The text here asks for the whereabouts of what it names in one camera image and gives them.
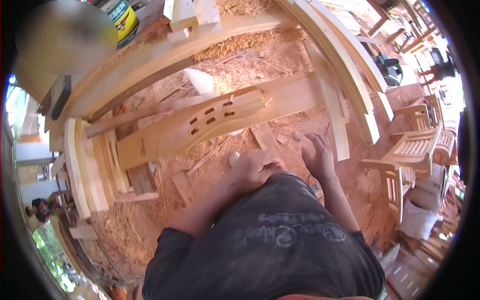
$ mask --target wood shavings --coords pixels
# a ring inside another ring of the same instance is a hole
[[[194,58],[196,61],[206,60],[246,48],[262,48],[265,45],[291,43],[302,41],[306,38],[306,33],[302,29],[297,28],[281,28],[257,33],[245,33],[211,46],[197,53]]]
[[[235,16],[254,17],[263,12],[279,11],[282,8],[274,0],[229,0],[217,4],[220,15],[233,14]]]

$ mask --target curved wooden piece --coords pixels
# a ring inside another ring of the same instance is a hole
[[[61,150],[57,140],[62,136],[63,124],[69,117],[91,117],[115,96],[158,70],[231,36],[297,25],[282,12],[265,13],[255,17],[221,16],[220,20],[222,29],[219,31],[199,33],[194,29],[188,39],[176,43],[164,38],[134,52],[94,78],[83,79],[73,88],[61,116],[50,128],[50,149]]]

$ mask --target wooden chair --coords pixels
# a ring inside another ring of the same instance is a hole
[[[382,195],[380,200],[369,201],[379,208],[396,211],[398,224],[402,222],[403,195],[415,185],[416,178],[428,178],[432,175],[432,154],[441,131],[442,126],[425,131],[405,132],[382,159],[360,161],[364,168],[380,171]]]

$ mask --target wooden stick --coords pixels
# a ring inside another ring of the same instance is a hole
[[[210,151],[207,155],[205,155],[204,157],[202,157],[202,159],[200,159],[196,164],[193,165],[193,167],[187,171],[187,176],[190,176],[192,175],[196,170],[198,170],[198,168],[200,168],[215,152],[217,152],[222,146],[223,144],[225,144],[229,139],[231,138],[231,136],[229,136],[228,138],[226,138],[223,142],[220,143],[220,145],[218,145],[217,147],[215,147],[212,151]]]

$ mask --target dark t-shirt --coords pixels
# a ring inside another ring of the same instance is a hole
[[[47,217],[52,213],[53,202],[49,202],[45,199],[35,199],[32,200],[32,206],[36,207],[36,218],[40,222],[45,222]]]
[[[361,231],[349,233],[300,178],[272,175],[199,239],[172,228],[145,272],[150,299],[378,298],[385,285]]]

